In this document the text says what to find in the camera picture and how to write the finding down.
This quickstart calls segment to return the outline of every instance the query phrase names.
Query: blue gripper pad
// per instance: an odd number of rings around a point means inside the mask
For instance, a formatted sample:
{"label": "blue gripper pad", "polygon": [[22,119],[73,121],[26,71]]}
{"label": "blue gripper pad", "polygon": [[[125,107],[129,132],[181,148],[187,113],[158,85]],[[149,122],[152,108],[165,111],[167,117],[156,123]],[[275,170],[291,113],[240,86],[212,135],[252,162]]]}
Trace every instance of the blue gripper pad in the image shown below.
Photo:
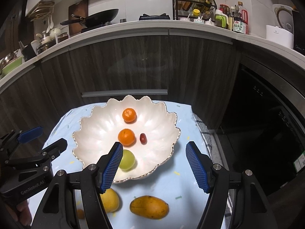
{"label": "blue gripper pad", "polygon": [[208,190],[210,188],[207,181],[208,176],[204,167],[202,166],[202,163],[199,160],[199,157],[195,153],[194,146],[196,147],[197,152],[201,154],[194,142],[188,142],[185,149],[186,158],[188,159],[188,162],[193,171],[194,177],[199,188],[203,189],[205,193],[208,193]]}
{"label": "blue gripper pad", "polygon": [[25,144],[32,141],[33,139],[40,137],[42,133],[43,133],[43,127],[41,126],[35,127],[31,130],[21,133],[17,138],[17,140],[20,144]]}
{"label": "blue gripper pad", "polygon": [[112,158],[110,159],[105,171],[103,172],[103,181],[101,184],[102,194],[106,192],[112,185],[113,179],[115,177],[116,171],[121,163],[123,157],[123,146],[119,144],[118,148],[115,150]]}

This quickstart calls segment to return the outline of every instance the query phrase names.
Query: white bowl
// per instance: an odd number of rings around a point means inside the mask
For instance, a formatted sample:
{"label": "white bowl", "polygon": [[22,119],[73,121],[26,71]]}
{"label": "white bowl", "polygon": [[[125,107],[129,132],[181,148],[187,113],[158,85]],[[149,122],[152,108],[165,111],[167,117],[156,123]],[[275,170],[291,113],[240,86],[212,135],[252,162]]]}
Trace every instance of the white bowl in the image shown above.
{"label": "white bowl", "polygon": [[[136,111],[135,122],[123,120],[122,113],[126,108]],[[153,103],[148,96],[136,100],[127,95],[122,101],[111,98],[104,107],[94,106],[89,117],[80,119],[80,130],[73,133],[77,145],[73,154],[82,161],[83,168],[96,163],[118,141],[118,133],[129,128],[135,133],[136,142],[124,149],[135,155],[136,163],[129,171],[118,168],[113,182],[140,179],[150,175],[173,155],[173,147],[180,136],[176,122],[176,113],[167,112],[164,102]],[[141,133],[146,134],[145,145],[140,142]]]}

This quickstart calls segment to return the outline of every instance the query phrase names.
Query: black pan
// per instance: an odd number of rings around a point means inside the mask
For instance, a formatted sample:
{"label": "black pan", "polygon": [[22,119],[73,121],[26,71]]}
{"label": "black pan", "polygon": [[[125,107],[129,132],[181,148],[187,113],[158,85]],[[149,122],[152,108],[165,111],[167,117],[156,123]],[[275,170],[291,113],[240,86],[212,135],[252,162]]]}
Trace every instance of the black pan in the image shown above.
{"label": "black pan", "polygon": [[77,18],[75,20],[68,20],[63,21],[60,24],[65,26],[73,23],[80,23],[84,25],[85,27],[95,27],[101,24],[105,24],[106,22],[112,21],[118,14],[119,9],[109,9],[105,11],[98,12],[96,14],[93,14],[91,16],[88,16],[86,18],[83,18],[78,15],[72,15],[73,17]]}

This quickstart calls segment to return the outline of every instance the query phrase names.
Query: spoon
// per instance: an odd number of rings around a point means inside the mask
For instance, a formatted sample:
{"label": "spoon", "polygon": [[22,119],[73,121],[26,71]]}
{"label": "spoon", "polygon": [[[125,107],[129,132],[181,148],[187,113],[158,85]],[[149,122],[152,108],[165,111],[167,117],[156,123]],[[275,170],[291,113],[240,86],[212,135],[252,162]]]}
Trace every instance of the spoon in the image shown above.
{"label": "spoon", "polygon": [[53,20],[52,20],[52,15],[51,15],[50,21],[51,21],[50,28],[52,29],[54,27],[54,23],[53,23]]}
{"label": "spoon", "polygon": [[48,19],[47,19],[47,20],[48,20],[48,28],[47,28],[47,33],[48,33],[48,32],[50,32],[50,29],[51,29],[51,27],[50,27],[50,21],[49,21],[49,17],[48,17]]}

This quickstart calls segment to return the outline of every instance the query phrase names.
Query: tangerine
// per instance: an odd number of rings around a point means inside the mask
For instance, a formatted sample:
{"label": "tangerine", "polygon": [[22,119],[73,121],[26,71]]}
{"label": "tangerine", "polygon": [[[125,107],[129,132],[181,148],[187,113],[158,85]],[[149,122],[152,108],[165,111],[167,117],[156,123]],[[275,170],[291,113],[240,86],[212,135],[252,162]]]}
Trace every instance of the tangerine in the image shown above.
{"label": "tangerine", "polygon": [[119,132],[118,140],[123,146],[129,146],[135,141],[135,134],[130,129],[123,129]]}
{"label": "tangerine", "polygon": [[125,122],[133,122],[137,117],[137,113],[133,108],[126,108],[122,113],[122,117]]}

